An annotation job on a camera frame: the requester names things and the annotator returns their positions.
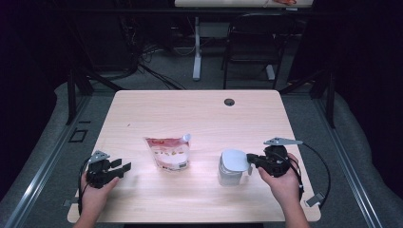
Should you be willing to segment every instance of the white table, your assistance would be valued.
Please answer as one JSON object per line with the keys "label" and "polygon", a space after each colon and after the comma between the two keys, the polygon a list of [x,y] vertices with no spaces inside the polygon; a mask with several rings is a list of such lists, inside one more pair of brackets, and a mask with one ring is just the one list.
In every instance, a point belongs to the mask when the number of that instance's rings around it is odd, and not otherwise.
{"label": "white table", "polygon": [[[288,9],[296,10],[298,8],[310,8],[314,0],[297,0],[297,3],[293,6],[286,6],[274,2],[273,0],[175,0],[175,7],[178,8],[267,8],[267,9]],[[199,17],[195,19],[195,64],[193,66],[193,80],[198,81],[201,79],[202,68],[202,55],[201,55],[201,42],[200,38],[216,37],[222,38],[226,36],[228,30],[228,24],[219,23],[214,25],[213,23],[199,22]],[[266,68],[266,72],[269,80],[275,79],[275,73],[272,66]]]}

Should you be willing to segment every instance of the metal bar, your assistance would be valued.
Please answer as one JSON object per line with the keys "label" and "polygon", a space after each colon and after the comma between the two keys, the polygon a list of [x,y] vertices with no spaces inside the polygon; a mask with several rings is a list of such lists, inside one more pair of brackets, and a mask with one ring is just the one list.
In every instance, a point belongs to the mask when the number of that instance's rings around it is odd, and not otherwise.
{"label": "metal bar", "polygon": [[358,206],[361,209],[362,215],[367,221],[368,227],[383,227],[371,204],[370,199],[367,196],[364,186],[361,184],[361,181],[355,172],[347,151],[344,148],[342,141],[338,137],[336,129],[330,127],[329,123],[327,122],[324,112],[324,104],[319,99],[314,99],[314,104],[317,108],[317,112],[320,114],[319,116],[321,120],[323,121],[324,125],[326,125],[329,135],[335,143],[338,161],[344,172],[344,175],[346,176],[347,182],[350,184]]}
{"label": "metal bar", "polygon": [[79,116],[83,114],[85,107],[89,103],[89,100],[90,97],[85,96],[78,104],[77,118],[73,120],[73,124],[66,126],[63,130],[55,147],[53,148],[53,151],[44,160],[35,177],[32,179],[32,182],[27,188],[24,196],[21,198],[20,202],[15,207],[15,210],[12,212],[9,220],[6,223],[6,227],[23,227],[24,222],[29,215],[30,209],[41,194],[41,191],[47,183],[51,172],[53,171],[56,163],[61,157],[62,148],[68,140],[68,135],[70,135],[74,131],[77,120],[79,119]]}

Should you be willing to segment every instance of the wooden table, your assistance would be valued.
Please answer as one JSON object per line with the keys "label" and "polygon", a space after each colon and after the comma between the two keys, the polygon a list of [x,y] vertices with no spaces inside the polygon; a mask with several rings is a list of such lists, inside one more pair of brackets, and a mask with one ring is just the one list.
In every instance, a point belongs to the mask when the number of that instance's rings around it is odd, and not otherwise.
{"label": "wooden table", "polygon": [[[225,99],[233,99],[228,106]],[[144,137],[192,135],[189,166],[180,172],[158,168]],[[284,221],[269,186],[254,168],[240,185],[221,186],[218,165],[226,148],[263,155],[264,141],[293,139],[281,98],[275,90],[133,90],[119,91],[106,116],[95,150],[110,160],[132,163],[109,196],[99,222],[220,223]],[[320,219],[296,145],[287,150],[299,159],[305,187],[301,205],[308,220]],[[73,204],[68,220],[78,219]]]}

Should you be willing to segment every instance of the white container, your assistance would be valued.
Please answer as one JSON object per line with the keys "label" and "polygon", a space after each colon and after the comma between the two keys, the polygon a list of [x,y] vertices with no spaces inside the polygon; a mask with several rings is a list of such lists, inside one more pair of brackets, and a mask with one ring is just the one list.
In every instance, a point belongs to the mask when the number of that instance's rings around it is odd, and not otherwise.
{"label": "white container", "polygon": [[221,153],[219,162],[219,183],[223,186],[240,184],[242,173],[248,170],[250,164],[243,151],[226,149]]}

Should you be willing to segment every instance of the table leg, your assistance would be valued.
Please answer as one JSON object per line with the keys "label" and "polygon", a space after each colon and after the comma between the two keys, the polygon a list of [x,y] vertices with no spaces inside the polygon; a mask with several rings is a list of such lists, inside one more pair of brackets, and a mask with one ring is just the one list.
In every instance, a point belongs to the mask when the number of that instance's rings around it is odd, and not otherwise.
{"label": "table leg", "polygon": [[195,20],[195,64],[193,65],[193,80],[201,79],[202,56],[201,56],[201,35],[199,17]]}

